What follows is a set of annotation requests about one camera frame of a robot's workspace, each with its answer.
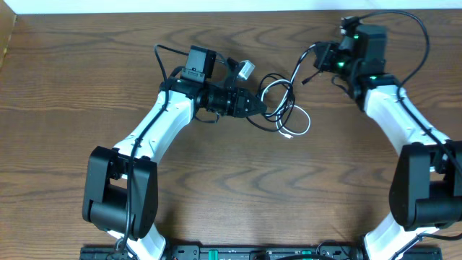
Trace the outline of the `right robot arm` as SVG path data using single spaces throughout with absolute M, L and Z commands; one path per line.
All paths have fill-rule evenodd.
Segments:
M 346 82 L 344 91 L 374 120 L 398 154 L 390 212 L 351 250 L 351 259 L 402 259 L 423 238 L 461 221 L 461 142 L 435 129 L 385 72 L 386 28 L 341 26 L 340 42 L 317 42 L 314 67 Z

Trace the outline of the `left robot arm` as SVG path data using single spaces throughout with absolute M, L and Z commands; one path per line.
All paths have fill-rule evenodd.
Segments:
M 112 148 L 93 149 L 87 164 L 82 217 L 115 237 L 113 249 L 82 252 L 90 259 L 161 259 L 166 239 L 154 224 L 158 209 L 157 167 L 181 131 L 205 109 L 217 117 L 247 118 L 266 112 L 266 105 L 238 87 L 255 69 L 191 46 L 186 64 L 164 73 L 152 109 L 139 125 Z

